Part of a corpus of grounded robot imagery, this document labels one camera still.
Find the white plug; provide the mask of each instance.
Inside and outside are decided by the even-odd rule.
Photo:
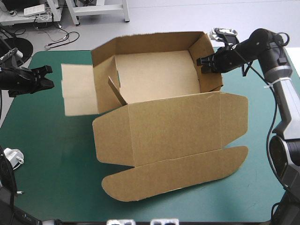
[[[11,166],[14,170],[24,163],[24,155],[18,149],[6,148],[4,149],[4,154],[6,158],[10,161]]]

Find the metal bracket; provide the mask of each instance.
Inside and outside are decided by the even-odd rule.
[[[135,225],[135,221],[133,219],[110,219],[106,225]]]
[[[179,225],[179,220],[172,219],[153,219],[150,222],[150,225]]]

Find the open cardboard box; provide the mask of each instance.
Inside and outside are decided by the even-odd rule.
[[[111,111],[93,122],[97,158],[134,168],[107,176],[120,201],[217,180],[236,171],[247,147],[247,98],[220,92],[221,74],[202,74],[213,53],[203,32],[117,37],[94,49],[93,65],[62,65],[67,116]]]

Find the green tabletop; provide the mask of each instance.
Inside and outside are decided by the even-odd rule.
[[[101,188],[101,180],[125,166],[96,159],[92,121],[99,115],[66,117],[61,94],[61,63],[91,64],[89,51],[38,52],[31,68],[50,65],[55,88],[18,96],[0,130],[0,143],[18,148],[25,164],[16,170],[16,205],[39,219],[105,221],[110,218],[179,218],[181,221],[265,221],[284,193],[272,175],[265,137],[274,110],[270,90],[252,71],[224,74],[222,91],[249,99],[248,132],[229,146],[246,145],[242,167],[228,178],[158,195],[139,202],[119,202]],[[300,90],[297,74],[292,75]]]

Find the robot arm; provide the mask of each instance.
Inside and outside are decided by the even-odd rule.
[[[281,116],[281,122],[272,131],[269,149],[279,181],[287,190],[274,214],[277,225],[300,224],[300,98],[290,79],[292,68],[284,51],[289,42],[281,34],[265,29],[255,30],[249,39],[239,43],[236,31],[216,28],[210,34],[225,43],[218,51],[199,58],[202,72],[226,73],[244,64],[251,66],[258,60],[264,81],[270,85]]]

